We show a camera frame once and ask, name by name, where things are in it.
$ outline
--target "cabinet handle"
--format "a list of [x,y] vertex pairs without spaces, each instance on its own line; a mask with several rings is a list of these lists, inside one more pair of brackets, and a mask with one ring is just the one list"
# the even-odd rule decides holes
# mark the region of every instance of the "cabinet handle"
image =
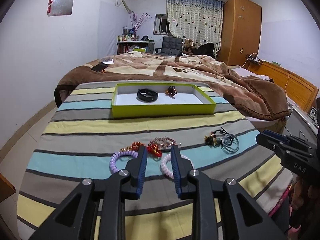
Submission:
[[299,138],[300,138],[300,134],[302,134],[303,137],[308,141],[307,137],[303,134],[303,132],[301,130],[299,131]]

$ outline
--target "gray cord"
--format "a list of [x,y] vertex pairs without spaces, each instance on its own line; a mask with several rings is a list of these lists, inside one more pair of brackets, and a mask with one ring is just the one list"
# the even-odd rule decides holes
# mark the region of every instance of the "gray cord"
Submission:
[[[236,149],[231,147],[231,145],[233,143],[230,145],[230,141],[232,139],[236,142],[236,145],[237,145]],[[239,150],[239,140],[238,140],[238,138],[234,134],[228,133],[227,135],[225,135],[225,136],[223,136],[221,138],[221,148],[227,154],[236,153]]]

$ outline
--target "metal pivot bolt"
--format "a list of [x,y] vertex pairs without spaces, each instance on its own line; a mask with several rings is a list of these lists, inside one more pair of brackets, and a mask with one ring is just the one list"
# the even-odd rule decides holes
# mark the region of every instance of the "metal pivot bolt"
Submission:
[[119,171],[119,175],[120,176],[127,176],[129,174],[129,171],[127,171],[127,170],[121,170],[121,171]]
[[191,171],[189,171],[189,173],[190,173],[191,176],[199,175],[199,171],[197,171],[197,170],[191,170]]
[[229,185],[234,185],[234,184],[236,184],[236,180],[233,179],[233,178],[228,178],[228,179],[227,179],[227,183],[228,183]]
[[91,183],[92,183],[92,180],[91,180],[91,179],[84,179],[84,180],[82,181],[82,184],[85,185],[85,186],[88,186],[88,185],[90,185]]

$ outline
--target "wooden wardrobe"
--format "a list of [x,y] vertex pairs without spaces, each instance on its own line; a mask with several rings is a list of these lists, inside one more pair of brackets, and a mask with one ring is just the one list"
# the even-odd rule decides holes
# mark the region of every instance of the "wooden wardrobe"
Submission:
[[242,66],[246,55],[258,53],[261,6],[249,0],[228,0],[223,5],[221,50],[218,60]]

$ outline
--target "white wall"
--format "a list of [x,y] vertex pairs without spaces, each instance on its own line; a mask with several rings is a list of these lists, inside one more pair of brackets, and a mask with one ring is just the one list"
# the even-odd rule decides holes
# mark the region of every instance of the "white wall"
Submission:
[[280,63],[320,88],[320,30],[301,0],[253,0],[262,6],[259,58]]
[[63,75],[115,54],[128,21],[115,0],[74,0],[71,16],[54,17],[46,15],[47,3],[16,0],[0,24],[0,148],[54,99]]
[[[154,48],[161,48],[163,35],[154,35],[153,28],[155,24],[156,14],[167,14],[167,0],[130,0],[129,8],[138,13],[138,19],[143,13],[148,13],[152,18],[148,20],[144,25],[140,27],[137,35],[140,36],[140,40],[144,35],[148,35],[150,40],[155,41]],[[127,27],[132,28],[130,17]]]

